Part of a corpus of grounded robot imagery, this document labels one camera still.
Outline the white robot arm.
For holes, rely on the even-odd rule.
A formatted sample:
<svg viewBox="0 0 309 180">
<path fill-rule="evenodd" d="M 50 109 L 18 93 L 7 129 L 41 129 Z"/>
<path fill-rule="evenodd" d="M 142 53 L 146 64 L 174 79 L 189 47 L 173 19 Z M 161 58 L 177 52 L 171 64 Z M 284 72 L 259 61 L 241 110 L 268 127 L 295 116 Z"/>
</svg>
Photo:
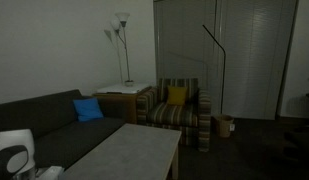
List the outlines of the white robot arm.
<svg viewBox="0 0 309 180">
<path fill-rule="evenodd" d="M 35 180 L 34 140 L 29 129 L 0 132 L 0 180 Z"/>
</svg>

